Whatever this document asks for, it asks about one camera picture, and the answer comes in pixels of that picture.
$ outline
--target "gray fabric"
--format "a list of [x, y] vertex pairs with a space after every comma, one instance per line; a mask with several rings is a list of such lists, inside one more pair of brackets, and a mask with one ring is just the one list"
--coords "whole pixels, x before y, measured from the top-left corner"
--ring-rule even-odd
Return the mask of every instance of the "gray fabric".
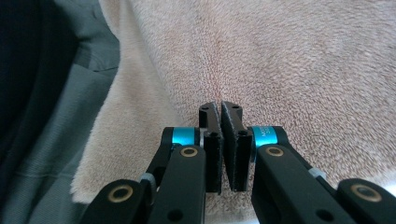
[[[39, 12], [39, 23], [37, 27], [39, 39], [38, 43], [36, 43], [39, 45], [39, 48], [36, 49], [37, 55], [30, 56], [38, 58], [35, 68], [30, 67], [29, 61], [25, 61], [23, 59], [24, 57], [18, 57], [18, 55], [12, 54], [7, 55], [15, 61], [18, 61], [17, 64], [14, 64], [14, 67], [30, 67], [29, 71], [33, 71], [33, 74], [28, 72], [28, 76], [30, 76], [30, 78], [27, 79], [31, 79], [33, 77], [33, 85], [32, 88], [29, 88], [29, 85], [25, 85], [25, 81], [27, 79], [21, 77], [23, 71], [18, 69], [14, 70], [15, 74], [9, 74], [15, 81], [15, 84], [13, 84], [14, 81], [7, 81], [6, 83], [7, 87], [14, 91], [9, 91], [5, 95], [0, 93], [0, 98], [2, 99], [8, 98], [11, 102], [19, 102], [19, 104], [22, 103], [22, 105], [20, 105], [21, 111], [12, 111], [13, 106], [8, 105], [7, 102], [6, 105], [0, 105], [1, 110], [4, 110], [5, 108], [6, 110], [11, 109], [11, 113], [15, 116], [11, 125], [8, 127], [9, 130], [7, 130], [6, 135], [0, 139], [1, 202], [3, 202], [6, 197], [6, 190], [10, 184], [13, 174], [21, 164], [23, 158], [30, 152], [33, 143], [49, 121], [52, 111], [57, 105], [62, 93], [70, 66], [73, 63], [78, 49], [78, 39], [70, 29], [68, 19], [61, 9], [58, 8], [52, 0], [33, 1], [35, 2], [33, 7], [26, 4], [23, 6], [16, 6], [16, 8], [13, 9], [6, 8], [6, 11], [21, 12], [25, 9], [20, 9], [20, 7], [28, 7], [29, 9], [24, 12], [27, 15], [30, 15], [30, 12]], [[34, 19], [35, 16], [33, 15], [32, 17], [22, 17], [16, 13], [14, 18], [9, 22], [12, 23], [12, 20], [25, 21]], [[22, 24], [15, 24], [14, 28], [23, 30], [27, 34], [35, 32], [34, 26], [29, 26], [29, 28], [24, 29]], [[19, 40], [19, 38], [15, 37], [12, 41], [14, 41], [16, 45], [23, 45], [21, 42], [24, 40]], [[27, 47], [22, 49], [26, 51], [35, 51], [34, 49], [29, 49]], [[18, 97], [18, 94], [24, 93], [27, 93], [28, 97], [26, 102], [22, 100], [23, 97]], [[12, 118], [2, 116], [0, 119]]]
[[72, 203], [70, 184], [117, 72], [119, 42], [97, 1], [56, 3], [80, 40], [78, 53], [49, 122], [12, 179], [2, 223], [76, 223], [86, 208]]

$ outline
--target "screw hole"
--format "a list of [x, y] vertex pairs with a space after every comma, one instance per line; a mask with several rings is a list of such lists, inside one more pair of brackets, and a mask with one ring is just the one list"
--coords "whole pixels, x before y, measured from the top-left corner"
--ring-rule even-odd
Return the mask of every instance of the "screw hole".
[[183, 218], [183, 213], [179, 209], [172, 210], [168, 213], [170, 221], [178, 222]]
[[122, 198], [125, 197], [127, 194], [128, 194], [128, 189], [117, 189], [113, 195], [115, 198]]
[[277, 147], [268, 147], [267, 149], [265, 149], [265, 151], [270, 154], [271, 156], [275, 156], [275, 157], [281, 157], [283, 156], [283, 151], [280, 148]]
[[239, 131], [238, 135], [246, 136], [246, 135], [248, 135], [248, 132], [247, 131]]
[[194, 157], [198, 154], [198, 150], [193, 147], [185, 147], [180, 150], [180, 154], [184, 157]]
[[317, 216], [320, 217], [323, 221], [331, 222], [334, 221], [334, 217], [329, 211], [320, 209], [317, 211]]
[[375, 189], [372, 189], [368, 186], [362, 184], [354, 184], [351, 186], [351, 190], [355, 193], [356, 196], [360, 197], [361, 199], [372, 202], [378, 203], [382, 201], [381, 194], [378, 193]]

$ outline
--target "fluffy blanket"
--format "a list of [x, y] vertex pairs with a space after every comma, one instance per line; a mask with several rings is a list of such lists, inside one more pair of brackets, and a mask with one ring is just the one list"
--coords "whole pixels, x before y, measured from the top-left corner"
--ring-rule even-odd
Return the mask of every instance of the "fluffy blanket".
[[[283, 126], [329, 182], [396, 180], [394, 1], [101, 2], [120, 69], [72, 186], [89, 203], [137, 179], [165, 126], [198, 126], [198, 107], [230, 101], [250, 125]], [[206, 221], [254, 217], [249, 193], [208, 194]]]

